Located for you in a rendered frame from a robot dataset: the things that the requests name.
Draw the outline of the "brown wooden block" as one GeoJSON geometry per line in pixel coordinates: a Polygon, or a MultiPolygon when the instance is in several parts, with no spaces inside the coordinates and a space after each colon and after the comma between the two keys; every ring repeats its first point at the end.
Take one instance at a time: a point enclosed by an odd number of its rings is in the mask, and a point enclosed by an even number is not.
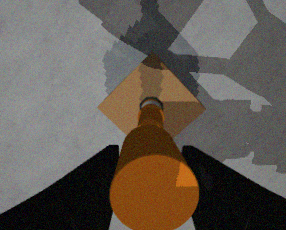
{"type": "Polygon", "coordinates": [[[127,135],[136,129],[138,111],[147,99],[159,101],[163,129],[172,139],[206,110],[153,50],[97,108],[127,135]]]}

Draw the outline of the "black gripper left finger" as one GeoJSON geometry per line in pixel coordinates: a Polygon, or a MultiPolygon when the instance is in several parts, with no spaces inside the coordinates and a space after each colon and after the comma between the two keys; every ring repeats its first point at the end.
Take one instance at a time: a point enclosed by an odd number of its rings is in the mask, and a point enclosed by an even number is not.
{"type": "Polygon", "coordinates": [[[109,188],[118,160],[119,146],[107,146],[46,190],[0,213],[0,230],[109,230],[109,188]]]}

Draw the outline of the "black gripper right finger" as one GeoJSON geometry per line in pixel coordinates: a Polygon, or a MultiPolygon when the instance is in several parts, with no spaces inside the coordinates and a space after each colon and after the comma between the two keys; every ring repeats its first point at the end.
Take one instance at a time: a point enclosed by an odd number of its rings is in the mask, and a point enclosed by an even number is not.
{"type": "Polygon", "coordinates": [[[286,198],[194,146],[182,155],[199,185],[195,230],[286,230],[286,198]]]}

